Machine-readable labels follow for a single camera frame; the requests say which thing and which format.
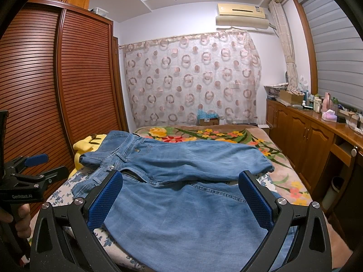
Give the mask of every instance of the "human hand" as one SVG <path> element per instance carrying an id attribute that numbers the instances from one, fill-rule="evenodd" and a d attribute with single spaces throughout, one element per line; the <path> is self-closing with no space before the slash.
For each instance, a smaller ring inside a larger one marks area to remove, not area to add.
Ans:
<path id="1" fill-rule="evenodd" d="M 19 217 L 21 217 L 21 220 L 15 224 L 18 236 L 20 238 L 29 238 L 32 232 L 30 228 L 30 206 L 28 204 L 23 204 L 18 208 L 18 214 Z M 0 221 L 4 223 L 11 223 L 13 219 L 12 215 L 0 208 Z"/>

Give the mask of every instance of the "jeans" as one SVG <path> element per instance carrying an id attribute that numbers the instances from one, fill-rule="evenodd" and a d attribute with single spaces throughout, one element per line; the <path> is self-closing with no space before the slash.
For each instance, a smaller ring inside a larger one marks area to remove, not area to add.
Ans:
<path id="1" fill-rule="evenodd" d="M 98 169 L 72 189 L 85 197 L 112 169 L 123 188 L 105 226 L 134 258 L 158 272 L 240 271 L 267 231 L 259 227 L 235 181 L 240 172 L 271 172 L 257 148 L 213 140 L 164 143 L 112 131 L 81 156 Z M 281 266 L 291 228 L 272 267 Z"/>

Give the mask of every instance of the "yellow plush toy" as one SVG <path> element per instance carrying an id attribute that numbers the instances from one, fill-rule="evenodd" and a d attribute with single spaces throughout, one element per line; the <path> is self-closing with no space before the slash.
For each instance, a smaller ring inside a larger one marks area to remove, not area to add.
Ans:
<path id="1" fill-rule="evenodd" d="M 90 151 L 96 151 L 101 145 L 104 138 L 106 138 L 106 136 L 107 135 L 105 134 L 103 135 L 92 134 L 91 136 L 88 136 L 83 140 L 79 140 L 77 143 L 73 145 L 73 149 L 77 150 L 74 156 L 74 165 L 76 168 L 71 172 L 69 177 L 72 177 L 78 170 L 83 168 L 83 165 L 79 163 L 79 157 L 81 156 L 81 154 Z"/>

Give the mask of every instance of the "circle pattern curtain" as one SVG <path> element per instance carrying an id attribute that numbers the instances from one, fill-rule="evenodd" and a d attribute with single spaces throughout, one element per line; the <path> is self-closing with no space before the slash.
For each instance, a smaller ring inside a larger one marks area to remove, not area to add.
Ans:
<path id="1" fill-rule="evenodd" d="M 261 61 L 247 32 L 216 32 L 123 46 L 138 127 L 195 125 L 197 112 L 256 122 Z"/>

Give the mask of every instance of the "white wall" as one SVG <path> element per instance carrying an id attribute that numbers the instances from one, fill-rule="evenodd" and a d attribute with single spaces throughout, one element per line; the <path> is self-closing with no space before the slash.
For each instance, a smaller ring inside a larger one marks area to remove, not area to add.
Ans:
<path id="1" fill-rule="evenodd" d="M 265 9 L 272 24 L 271 14 Z M 169 36 L 198 34 L 216 31 L 217 2 L 190 3 L 154 10 L 119 24 L 119 44 L 137 43 Z M 264 85 L 285 82 L 286 63 L 280 41 L 274 31 L 258 30 L 250 32 L 261 58 L 262 77 L 257 90 L 257 115 L 260 123 L 265 122 L 266 92 Z M 120 58 L 122 89 L 130 131 L 135 128 L 131 107 L 127 96 L 123 58 Z"/>
<path id="2" fill-rule="evenodd" d="M 295 51 L 296 69 L 299 79 L 303 77 L 304 80 L 308 83 L 308 90 L 311 91 L 309 55 L 307 52 L 304 29 L 302 28 L 299 13 L 297 12 L 293 0 L 287 0 L 282 8 L 284 9 L 287 23 L 290 27 L 291 38 Z"/>

